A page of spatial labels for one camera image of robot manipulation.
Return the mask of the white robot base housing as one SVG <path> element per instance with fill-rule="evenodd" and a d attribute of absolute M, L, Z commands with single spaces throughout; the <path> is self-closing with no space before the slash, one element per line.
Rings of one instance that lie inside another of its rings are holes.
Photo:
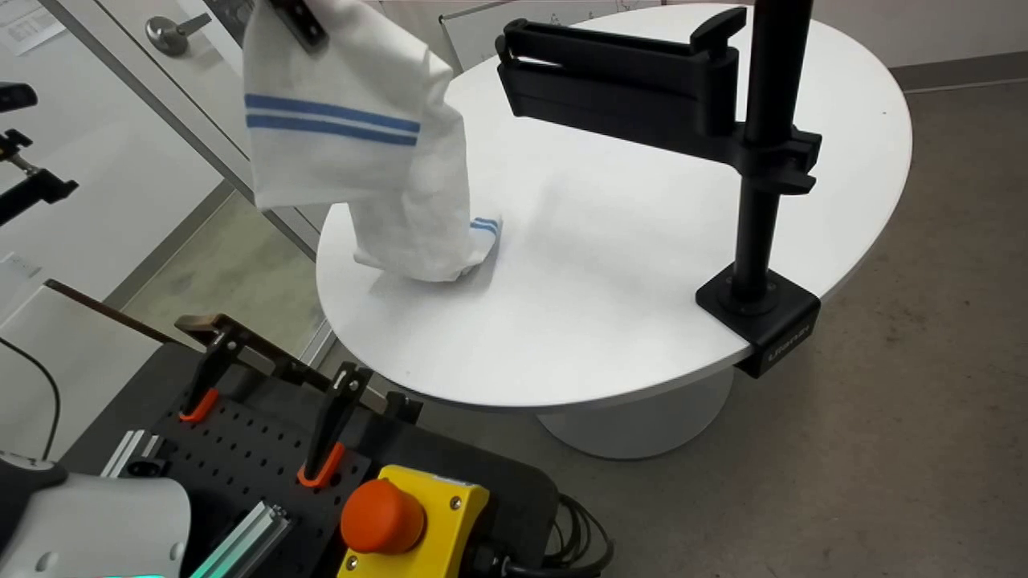
<path fill-rule="evenodd" d="M 0 578 L 181 578 L 190 523 L 181 483 L 0 457 Z"/>

